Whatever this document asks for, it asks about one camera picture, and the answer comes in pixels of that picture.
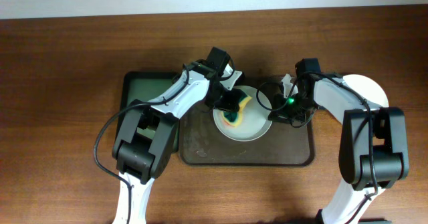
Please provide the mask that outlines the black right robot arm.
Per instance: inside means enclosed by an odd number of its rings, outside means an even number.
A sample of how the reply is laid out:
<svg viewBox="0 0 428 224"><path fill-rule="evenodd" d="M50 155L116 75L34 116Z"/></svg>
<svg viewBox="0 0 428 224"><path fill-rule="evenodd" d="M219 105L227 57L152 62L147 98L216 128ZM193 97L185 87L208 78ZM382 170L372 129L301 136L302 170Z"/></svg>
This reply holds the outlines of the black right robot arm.
<svg viewBox="0 0 428 224"><path fill-rule="evenodd" d="M342 125L338 163L342 179L316 223L358 223L372 202L409 173L404 112L375 100L383 89L370 78L307 71L276 83L275 122L306 124L327 110Z"/></svg>

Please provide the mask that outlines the green and yellow sponge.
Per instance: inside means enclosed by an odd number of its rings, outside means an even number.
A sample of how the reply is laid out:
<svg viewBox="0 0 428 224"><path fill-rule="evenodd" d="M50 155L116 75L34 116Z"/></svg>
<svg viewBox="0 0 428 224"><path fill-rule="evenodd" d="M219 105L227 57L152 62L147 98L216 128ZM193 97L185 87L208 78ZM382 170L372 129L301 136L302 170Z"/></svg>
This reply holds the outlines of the green and yellow sponge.
<svg viewBox="0 0 428 224"><path fill-rule="evenodd" d="M222 111L221 118L224 123L228 126L238 127L243 121L243 110L247 106L248 102L252 99L251 96L246 94L243 90L234 89L234 94L237 96L238 100L238 111L237 112L229 112Z"/></svg>

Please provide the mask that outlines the white plate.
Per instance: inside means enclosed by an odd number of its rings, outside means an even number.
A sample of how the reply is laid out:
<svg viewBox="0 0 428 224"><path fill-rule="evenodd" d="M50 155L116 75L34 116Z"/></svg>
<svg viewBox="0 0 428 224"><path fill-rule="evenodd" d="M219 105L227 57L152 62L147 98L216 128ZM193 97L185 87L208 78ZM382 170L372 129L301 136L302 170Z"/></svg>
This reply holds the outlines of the white plate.
<svg viewBox="0 0 428 224"><path fill-rule="evenodd" d="M238 126L232 126L223 118L223 112L215 109L213 119L216 127L226 137L240 142L249 142L263 136L271 127L272 121L268 120L269 110L263 108L256 99L256 89L251 86L236 86L251 97L243 109L242 121Z"/></svg>
<svg viewBox="0 0 428 224"><path fill-rule="evenodd" d="M346 84L368 101L381 107L389 107L389 100L381 86L369 77L349 74L343 76Z"/></svg>

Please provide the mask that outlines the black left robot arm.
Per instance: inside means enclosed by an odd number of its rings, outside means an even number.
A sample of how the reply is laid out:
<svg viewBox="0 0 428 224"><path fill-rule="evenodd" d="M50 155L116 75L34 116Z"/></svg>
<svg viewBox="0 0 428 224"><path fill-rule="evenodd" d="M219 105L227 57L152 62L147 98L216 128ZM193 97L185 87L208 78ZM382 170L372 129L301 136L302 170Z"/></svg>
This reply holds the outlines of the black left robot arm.
<svg viewBox="0 0 428 224"><path fill-rule="evenodd" d="M150 191L168 164L180 119L201 100L210 108L236 110L233 86L241 76L233 60L197 60L156 98L135 99L113 115L123 117L112 148L118 170L113 176L120 181L115 223L145 223Z"/></svg>

